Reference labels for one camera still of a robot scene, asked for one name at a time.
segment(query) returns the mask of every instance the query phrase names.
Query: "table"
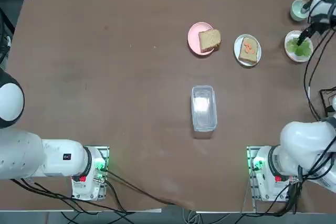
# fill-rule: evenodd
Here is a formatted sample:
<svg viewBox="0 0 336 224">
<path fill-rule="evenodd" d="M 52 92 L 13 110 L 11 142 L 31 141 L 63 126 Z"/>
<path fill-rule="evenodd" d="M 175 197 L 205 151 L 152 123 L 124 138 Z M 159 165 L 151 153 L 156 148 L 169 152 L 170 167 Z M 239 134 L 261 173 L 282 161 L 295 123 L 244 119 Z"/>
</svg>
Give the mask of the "table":
<svg viewBox="0 0 336 224">
<path fill-rule="evenodd" d="M 188 209 L 240 212 L 246 146 L 279 144 L 287 123 L 313 120 L 302 87 L 305 65 L 283 49 L 287 32 L 306 25 L 289 18 L 293 1 L 24 1 L 8 64 L 26 95 L 16 127 L 41 138 L 109 145 L 110 168 L 149 193 Z M 187 46 L 187 32 L 199 21 L 222 34 L 220 50 L 208 58 L 196 58 Z M 240 34 L 252 34 L 262 46 L 254 68 L 242 68 L 233 55 Z M 317 91 L 335 85 L 331 52 L 312 83 L 317 107 Z M 191 89 L 202 84 L 216 93 L 218 125 L 209 140 L 192 134 Z M 38 181 L 71 192 L 69 178 Z M 9 181 L 0 185 L 8 196 L 0 209 L 68 209 Z M 115 186 L 126 209 L 162 206 Z M 307 183 L 298 210 L 335 212 L 335 200 Z M 268 206 L 262 203 L 259 210 Z M 102 204 L 115 206 L 112 194 Z M 243 211 L 253 211 L 249 190 Z"/>
</svg>

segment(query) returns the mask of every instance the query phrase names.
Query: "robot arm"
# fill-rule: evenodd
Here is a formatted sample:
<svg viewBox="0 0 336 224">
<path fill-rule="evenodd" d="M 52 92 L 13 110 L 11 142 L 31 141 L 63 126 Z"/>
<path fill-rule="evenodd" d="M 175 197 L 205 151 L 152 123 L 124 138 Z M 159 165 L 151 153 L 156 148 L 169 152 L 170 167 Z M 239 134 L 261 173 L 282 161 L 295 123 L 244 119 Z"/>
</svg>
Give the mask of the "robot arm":
<svg viewBox="0 0 336 224">
<path fill-rule="evenodd" d="M 72 140 L 46 140 L 13 129 L 22 115 L 24 93 L 0 68 L 0 179 L 71 176 L 72 195 L 82 200 L 106 196 L 107 146 L 83 146 Z"/>
<path fill-rule="evenodd" d="M 336 98 L 333 99 L 336 109 Z M 252 167 L 258 181 L 260 198 L 273 201 L 290 178 L 307 175 L 320 155 L 336 136 L 336 114 L 326 121 L 314 123 L 291 122 L 281 131 L 280 145 L 263 146 L 253 159 Z M 324 158 L 318 163 L 321 168 L 308 176 L 308 180 L 336 193 L 336 143 L 332 144 Z M 282 191 L 281 200 L 287 196 Z"/>
<path fill-rule="evenodd" d="M 299 36 L 298 45 L 300 46 L 306 38 L 318 32 L 323 34 L 326 30 L 336 25 L 336 0 L 310 0 L 301 9 L 302 13 L 309 12 L 306 28 Z"/>
</svg>

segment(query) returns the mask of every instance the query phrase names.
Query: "bread slice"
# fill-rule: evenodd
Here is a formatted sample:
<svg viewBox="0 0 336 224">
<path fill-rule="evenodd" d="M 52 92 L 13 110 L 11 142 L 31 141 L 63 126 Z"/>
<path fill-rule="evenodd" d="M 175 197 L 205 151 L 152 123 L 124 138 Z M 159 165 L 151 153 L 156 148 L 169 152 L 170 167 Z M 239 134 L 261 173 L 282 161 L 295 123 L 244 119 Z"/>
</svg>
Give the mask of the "bread slice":
<svg viewBox="0 0 336 224">
<path fill-rule="evenodd" d="M 213 48 L 219 47 L 221 43 L 221 34 L 216 29 L 210 29 L 198 33 L 201 52 L 209 52 Z"/>
<path fill-rule="evenodd" d="M 258 43 L 255 39 L 245 37 L 238 59 L 246 63 L 257 63 Z"/>
</svg>

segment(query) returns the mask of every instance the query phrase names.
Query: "plastic container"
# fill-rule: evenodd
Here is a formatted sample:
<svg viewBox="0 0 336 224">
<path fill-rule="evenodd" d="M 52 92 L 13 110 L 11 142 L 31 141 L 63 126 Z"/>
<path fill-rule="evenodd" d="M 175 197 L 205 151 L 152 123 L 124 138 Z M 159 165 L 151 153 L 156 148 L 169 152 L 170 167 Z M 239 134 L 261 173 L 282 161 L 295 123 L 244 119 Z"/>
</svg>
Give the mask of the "plastic container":
<svg viewBox="0 0 336 224">
<path fill-rule="evenodd" d="M 214 131 L 217 126 L 215 92 L 211 86 L 194 86 L 191 93 L 194 131 Z"/>
</svg>

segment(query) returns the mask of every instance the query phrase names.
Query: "cable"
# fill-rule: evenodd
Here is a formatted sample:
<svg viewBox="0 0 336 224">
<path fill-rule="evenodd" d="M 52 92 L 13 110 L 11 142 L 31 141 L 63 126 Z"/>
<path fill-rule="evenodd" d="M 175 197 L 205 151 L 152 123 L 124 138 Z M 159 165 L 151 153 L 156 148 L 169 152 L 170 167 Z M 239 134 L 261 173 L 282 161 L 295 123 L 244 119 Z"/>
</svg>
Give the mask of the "cable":
<svg viewBox="0 0 336 224">
<path fill-rule="evenodd" d="M 199 216 L 200 216 L 200 218 L 201 218 L 202 224 L 204 224 L 204 221 L 203 221 L 202 215 L 200 214 Z"/>
<path fill-rule="evenodd" d="M 226 219 L 230 214 L 227 214 L 221 218 L 219 218 L 218 220 L 215 220 L 213 222 L 210 222 L 209 224 L 217 224 L 217 223 L 220 223 L 222 220 Z"/>
<path fill-rule="evenodd" d="M 109 181 L 107 181 L 107 180 L 105 180 L 105 183 L 111 188 L 111 190 L 112 190 L 112 192 L 114 194 L 114 198 L 115 198 L 115 200 L 116 200 L 116 202 L 117 202 L 117 204 L 119 206 L 119 209 L 122 210 L 124 213 L 127 213 L 127 211 L 122 207 L 122 205 L 120 203 L 120 200 L 118 198 L 117 192 L 115 191 L 113 185 Z"/>
<path fill-rule="evenodd" d="M 310 101 L 310 95 L 308 95 L 308 91 L 307 91 L 307 85 L 306 85 L 306 76 L 307 76 L 307 71 L 308 71 L 308 67 L 309 67 L 309 63 L 311 61 L 311 59 L 313 58 L 315 52 L 317 51 L 317 49 L 321 46 L 321 44 L 323 43 L 323 41 L 326 39 L 327 35 L 329 34 L 330 30 L 328 30 L 325 34 L 325 36 L 322 38 L 322 40 L 318 43 L 318 45 L 315 47 L 313 53 L 311 54 L 308 62 L 307 62 L 307 65 L 306 65 L 306 69 L 304 70 L 304 74 L 303 74 L 303 88 L 304 88 L 304 92 L 306 94 L 306 98 L 308 100 L 308 105 L 309 105 L 309 108 L 310 108 L 310 111 L 312 113 L 312 115 L 314 116 L 315 120 L 316 121 L 319 121 L 321 120 L 321 117 L 320 115 L 316 112 L 314 106 L 312 105 L 311 101 Z"/>
<path fill-rule="evenodd" d="M 184 216 L 184 209 L 183 208 L 182 208 L 182 217 L 183 217 L 183 220 L 184 220 L 185 224 L 196 224 L 196 223 L 199 224 L 199 222 L 201 220 L 201 215 L 198 214 L 196 211 L 192 211 L 192 210 L 188 214 L 188 220 L 186 220 L 185 216 Z"/>
<path fill-rule="evenodd" d="M 36 185 L 37 186 L 39 186 L 39 187 L 41 187 L 43 190 L 40 190 L 40 189 L 38 189 L 38 188 L 36 188 L 36 187 L 34 187 L 34 186 L 32 186 L 32 185 L 30 185 L 27 181 L 25 181 L 23 178 L 21 179 L 21 181 L 27 186 L 27 187 L 29 187 L 31 190 L 36 190 L 36 191 L 39 191 L 39 192 L 42 192 L 42 193 L 45 193 L 45 192 L 47 192 L 47 193 L 50 193 L 50 194 L 52 194 L 52 195 L 54 195 L 55 197 L 57 197 L 58 198 L 58 196 L 62 196 L 62 195 L 59 195 L 59 194 L 54 194 L 54 193 L 52 193 L 51 191 L 49 191 L 49 190 L 47 190 L 45 187 L 43 187 L 43 186 L 41 186 L 40 184 L 38 184 L 38 183 L 36 183 Z M 60 199 L 61 201 L 63 201 L 65 204 L 67 204 L 70 208 L 72 208 L 74 211 L 76 211 L 76 212 L 80 212 L 79 210 L 77 210 L 75 207 L 73 207 L 71 204 L 69 204 L 68 202 L 66 202 L 64 199 Z M 76 204 L 81 210 L 82 210 L 82 212 L 85 212 L 86 214 L 89 214 L 89 215 L 91 215 L 92 213 L 90 213 L 90 212 L 86 212 L 77 202 L 75 202 L 75 201 L 72 201 L 71 200 L 71 202 L 73 202 L 74 204 Z"/>
<path fill-rule="evenodd" d="M 116 219 L 116 220 L 113 220 L 113 221 L 111 221 L 111 222 L 109 222 L 109 223 L 106 223 L 106 224 L 112 224 L 112 223 L 115 223 L 115 222 L 117 222 L 118 220 L 120 220 L 120 219 L 122 219 L 123 217 L 120 217 L 120 218 L 118 218 L 118 219 Z"/>
<path fill-rule="evenodd" d="M 74 221 L 74 218 L 71 220 L 70 218 L 68 218 L 63 212 L 61 212 L 61 214 L 63 215 L 64 218 L 66 218 L 69 223 L 73 223 L 73 224 L 79 224 L 78 222 Z"/>
<path fill-rule="evenodd" d="M 14 183 L 16 183 L 18 186 L 20 186 L 21 188 L 27 190 L 27 191 L 30 191 L 32 193 L 36 193 L 36 194 L 39 194 L 39 195 L 43 195 L 43 196 L 46 196 L 46 197 L 49 197 L 49 198 L 54 198 L 54 199 L 63 199 L 63 200 L 70 200 L 70 201 L 80 201 L 80 202 L 84 202 L 84 203 L 87 203 L 89 205 L 93 205 L 93 206 L 96 206 L 96 207 L 101 207 L 101 208 L 104 208 L 104 209 L 108 209 L 108 210 L 112 210 L 112 211 L 115 211 L 117 215 L 119 215 L 120 217 L 123 217 L 126 221 L 128 221 L 130 224 L 134 224 L 132 221 L 130 221 L 128 218 L 126 218 L 125 216 L 126 215 L 122 215 L 123 212 L 117 210 L 117 209 L 114 209 L 114 208 L 111 208 L 111 207 L 107 207 L 107 206 L 103 206 L 103 205 L 100 205 L 100 204 L 96 204 L 96 203 L 93 203 L 93 202 L 90 202 L 90 201 L 86 201 L 86 200 L 81 200 L 81 199 L 77 199 L 77 198 L 69 198 L 69 197 L 66 197 L 64 195 L 61 195 L 61 194 L 56 194 L 56 195 L 59 195 L 58 196 L 54 196 L 53 194 L 50 194 L 50 193 L 42 193 L 40 191 L 38 191 L 38 188 L 35 188 L 35 187 L 27 187 L 25 185 L 22 185 L 20 182 L 18 182 L 17 180 L 15 179 L 11 179 L 11 181 L 13 181 Z"/>
<path fill-rule="evenodd" d="M 126 181 L 125 179 L 119 177 L 117 174 L 113 173 L 113 172 L 110 172 L 109 170 L 106 170 L 106 169 L 101 169 L 102 172 L 107 172 L 109 174 L 111 174 L 112 176 L 116 177 L 117 179 L 121 180 L 122 182 L 124 182 L 125 184 L 127 184 L 129 187 L 131 187 L 133 190 L 139 192 L 139 193 L 142 193 L 154 200 L 156 200 L 157 202 L 160 202 L 160 203 L 163 203 L 163 204 L 166 204 L 166 205 L 175 205 L 171 202 L 168 202 L 168 201 L 165 201 L 165 200 L 161 200 L 161 199 L 158 199 L 156 197 L 154 197 L 153 195 L 145 192 L 144 190 L 141 190 L 139 187 L 136 187 L 135 185 L 129 183 L 128 181 Z"/>
<path fill-rule="evenodd" d="M 80 214 L 81 214 L 81 212 L 79 212 L 78 214 L 76 214 L 76 216 L 74 216 L 72 220 L 75 220 Z"/>
<path fill-rule="evenodd" d="M 308 87 L 310 87 L 311 80 L 313 79 L 313 76 L 314 76 L 314 73 L 315 73 L 315 71 L 316 71 L 316 68 L 317 68 L 317 66 L 318 66 L 319 63 L 320 63 L 320 60 L 321 60 L 322 55 L 323 55 L 323 53 L 324 53 L 324 50 L 325 50 L 325 48 L 327 47 L 329 41 L 331 40 L 331 38 L 334 36 L 335 33 L 336 33 L 336 31 L 334 31 L 334 32 L 331 34 L 331 36 L 330 36 L 329 39 L 327 40 L 326 44 L 325 44 L 324 47 L 322 48 L 320 57 L 319 57 L 318 61 L 316 62 L 316 65 L 315 65 L 315 67 L 314 67 L 314 69 L 313 69 L 313 72 L 311 73 L 311 76 L 310 76 L 310 78 L 309 78 Z"/>
</svg>

